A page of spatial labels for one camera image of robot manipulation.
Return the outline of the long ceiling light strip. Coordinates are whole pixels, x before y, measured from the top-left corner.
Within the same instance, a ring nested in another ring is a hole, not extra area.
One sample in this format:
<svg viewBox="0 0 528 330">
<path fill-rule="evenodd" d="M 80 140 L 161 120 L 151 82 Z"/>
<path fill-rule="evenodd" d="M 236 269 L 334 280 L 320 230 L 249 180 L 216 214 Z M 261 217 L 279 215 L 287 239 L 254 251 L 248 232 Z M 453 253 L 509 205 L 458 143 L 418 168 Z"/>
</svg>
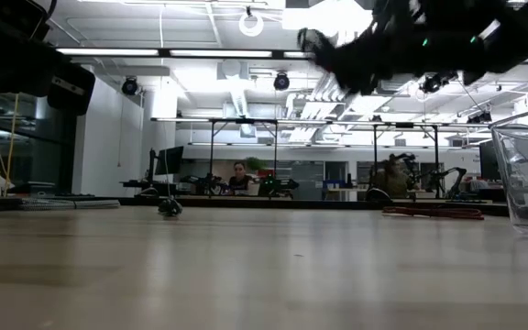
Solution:
<svg viewBox="0 0 528 330">
<path fill-rule="evenodd" d="M 172 57 L 178 58 L 271 58 L 268 50 L 232 50 L 232 49 L 172 49 Z"/>
<path fill-rule="evenodd" d="M 70 56 L 155 57 L 159 55 L 159 51 L 157 49 L 58 48 L 58 52 Z"/>
</svg>

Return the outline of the person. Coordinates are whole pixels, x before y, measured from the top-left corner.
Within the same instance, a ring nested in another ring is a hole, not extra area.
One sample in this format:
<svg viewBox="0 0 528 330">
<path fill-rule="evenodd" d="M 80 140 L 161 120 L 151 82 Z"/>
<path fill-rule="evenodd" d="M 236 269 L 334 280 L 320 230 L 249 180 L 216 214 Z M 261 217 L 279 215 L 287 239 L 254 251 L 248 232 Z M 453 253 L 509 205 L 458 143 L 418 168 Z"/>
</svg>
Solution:
<svg viewBox="0 0 528 330">
<path fill-rule="evenodd" d="M 246 166 L 243 162 L 234 164 L 234 175 L 229 179 L 228 186 L 233 195 L 249 195 L 249 186 L 253 178 L 247 174 Z"/>
<path fill-rule="evenodd" d="M 377 170 L 371 183 L 390 198 L 405 198 L 408 191 L 417 188 L 417 184 L 401 169 L 400 161 L 394 154 L 383 161 L 383 168 Z"/>
</svg>

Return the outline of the black computer monitor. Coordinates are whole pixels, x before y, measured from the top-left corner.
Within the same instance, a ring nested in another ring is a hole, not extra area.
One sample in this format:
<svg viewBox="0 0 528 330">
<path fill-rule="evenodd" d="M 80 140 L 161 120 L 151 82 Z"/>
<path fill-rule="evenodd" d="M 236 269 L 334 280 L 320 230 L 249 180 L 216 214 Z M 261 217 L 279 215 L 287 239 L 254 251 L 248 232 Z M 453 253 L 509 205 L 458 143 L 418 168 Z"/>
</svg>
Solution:
<svg viewBox="0 0 528 330">
<path fill-rule="evenodd" d="M 158 182 L 155 175 L 179 174 L 182 165 L 184 147 L 166 148 L 159 151 L 153 148 L 149 151 L 149 166 L 147 181 L 150 187 L 155 189 L 160 196 L 169 196 L 173 190 L 173 184 L 167 181 Z"/>
<path fill-rule="evenodd" d="M 478 145 L 480 159 L 481 177 L 488 181 L 498 181 L 501 179 L 496 150 L 492 141 L 480 143 Z"/>
</svg>

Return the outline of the background robot with green light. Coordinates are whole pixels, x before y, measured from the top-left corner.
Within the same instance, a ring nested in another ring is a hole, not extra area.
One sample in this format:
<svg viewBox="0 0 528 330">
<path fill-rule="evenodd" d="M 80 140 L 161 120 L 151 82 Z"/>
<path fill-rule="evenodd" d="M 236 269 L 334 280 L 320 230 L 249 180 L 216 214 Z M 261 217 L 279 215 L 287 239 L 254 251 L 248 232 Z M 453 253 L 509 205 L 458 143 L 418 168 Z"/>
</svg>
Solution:
<svg viewBox="0 0 528 330">
<path fill-rule="evenodd" d="M 272 174 L 260 181 L 258 195 L 261 197 L 289 197 L 293 198 L 292 192 L 300 187 L 293 179 L 276 179 Z"/>
</svg>

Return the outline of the black metal table frame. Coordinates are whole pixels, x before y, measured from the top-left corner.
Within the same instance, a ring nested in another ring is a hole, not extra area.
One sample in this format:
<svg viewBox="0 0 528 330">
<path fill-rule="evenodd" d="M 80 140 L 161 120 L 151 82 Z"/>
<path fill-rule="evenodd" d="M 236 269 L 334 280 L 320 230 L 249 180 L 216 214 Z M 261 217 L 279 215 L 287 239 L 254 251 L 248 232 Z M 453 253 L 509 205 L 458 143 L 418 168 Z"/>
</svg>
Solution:
<svg viewBox="0 0 528 330">
<path fill-rule="evenodd" d="M 303 209 L 303 210 L 381 210 L 384 207 L 407 207 L 426 210 L 443 209 L 479 209 L 484 215 L 509 216 L 508 206 L 498 203 L 450 203 L 443 200 L 417 201 L 408 200 L 398 202 L 335 202 L 335 201 L 297 201 L 282 200 L 280 198 L 209 198 L 206 196 L 194 196 L 199 198 L 177 198 L 183 207 L 205 207 L 205 208 L 255 208 L 255 209 Z M 69 206 L 74 209 L 76 202 L 92 202 L 98 206 L 104 202 L 118 201 L 121 206 L 158 206 L 162 199 L 142 199 L 142 198 L 94 198 L 87 201 L 69 201 Z M 22 205 L 20 198 L 0 198 L 0 211 L 20 210 Z"/>
</svg>

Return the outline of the black metal rig frame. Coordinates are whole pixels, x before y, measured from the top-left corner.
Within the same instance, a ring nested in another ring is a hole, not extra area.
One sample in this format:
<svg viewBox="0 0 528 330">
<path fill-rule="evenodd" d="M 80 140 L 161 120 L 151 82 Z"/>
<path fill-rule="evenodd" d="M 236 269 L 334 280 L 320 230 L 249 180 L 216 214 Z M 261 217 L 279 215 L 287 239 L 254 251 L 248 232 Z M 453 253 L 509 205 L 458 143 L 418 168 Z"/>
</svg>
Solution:
<svg viewBox="0 0 528 330">
<path fill-rule="evenodd" d="M 330 132 L 340 131 L 339 138 L 315 144 L 314 156 L 325 163 L 343 162 L 345 173 L 353 180 L 365 181 L 367 167 L 389 157 L 390 154 L 413 154 L 419 164 L 433 163 L 440 171 L 464 168 L 467 176 L 481 174 L 479 144 L 491 139 L 484 124 L 419 123 L 419 122 L 339 122 Z"/>
<path fill-rule="evenodd" d="M 155 122 L 172 122 L 172 123 L 206 123 L 208 122 L 211 125 L 210 131 L 210 159 L 209 159 L 209 172 L 214 173 L 214 156 L 215 156 L 215 125 L 218 123 L 223 123 L 222 128 L 224 128 L 229 123 L 234 123 L 237 125 L 252 125 L 261 124 L 264 128 L 269 128 L 269 126 L 274 126 L 274 131 L 270 134 L 273 137 L 273 178 L 277 177 L 277 165 L 278 165 L 278 133 L 279 133 L 279 120 L 278 119 L 266 119 L 266 118 L 247 118 L 247 117 L 237 117 L 237 118 L 182 118 L 182 117 L 151 117 L 151 121 Z"/>
</svg>

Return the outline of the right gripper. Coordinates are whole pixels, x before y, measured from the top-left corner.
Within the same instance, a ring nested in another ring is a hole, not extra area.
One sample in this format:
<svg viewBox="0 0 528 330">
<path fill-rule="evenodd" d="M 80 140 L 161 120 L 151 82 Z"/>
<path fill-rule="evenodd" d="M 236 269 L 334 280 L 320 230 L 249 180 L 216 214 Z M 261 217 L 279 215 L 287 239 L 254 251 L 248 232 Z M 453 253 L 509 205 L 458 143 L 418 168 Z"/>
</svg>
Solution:
<svg viewBox="0 0 528 330">
<path fill-rule="evenodd" d="M 336 46 L 304 27 L 298 47 L 322 69 L 336 69 L 347 94 L 369 95 L 397 74 L 467 72 L 471 81 L 491 72 L 490 47 L 479 34 L 507 13 L 506 0 L 375 0 L 374 25 Z"/>
</svg>

